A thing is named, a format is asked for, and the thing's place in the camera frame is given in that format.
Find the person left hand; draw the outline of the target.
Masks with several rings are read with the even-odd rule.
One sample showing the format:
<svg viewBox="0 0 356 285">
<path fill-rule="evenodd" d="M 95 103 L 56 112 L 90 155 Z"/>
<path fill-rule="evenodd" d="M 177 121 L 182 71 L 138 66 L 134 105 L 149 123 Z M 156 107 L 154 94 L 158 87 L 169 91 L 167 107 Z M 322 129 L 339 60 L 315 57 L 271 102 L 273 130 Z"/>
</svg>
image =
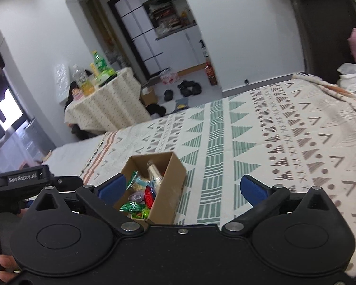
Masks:
<svg viewBox="0 0 356 285">
<path fill-rule="evenodd" d="M 0 271 L 0 280 L 5 283 L 15 278 L 20 270 L 14 257 L 11 255 L 0 255 L 0 265 L 4 269 Z"/>
</svg>

